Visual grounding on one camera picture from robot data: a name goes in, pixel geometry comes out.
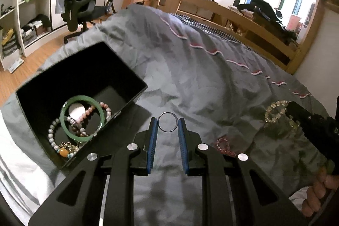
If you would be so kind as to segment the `right hand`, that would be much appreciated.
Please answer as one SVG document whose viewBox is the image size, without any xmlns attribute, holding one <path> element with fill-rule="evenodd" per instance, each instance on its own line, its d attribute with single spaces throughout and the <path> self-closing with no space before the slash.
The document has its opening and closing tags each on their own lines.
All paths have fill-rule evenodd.
<svg viewBox="0 0 339 226">
<path fill-rule="evenodd" d="M 328 174 L 326 168 L 322 167 L 318 171 L 312 186 L 307 189 L 307 197 L 302 203 L 302 214 L 305 217 L 311 217 L 320 210 L 321 200 L 328 189 L 338 189 L 338 176 Z"/>
</svg>

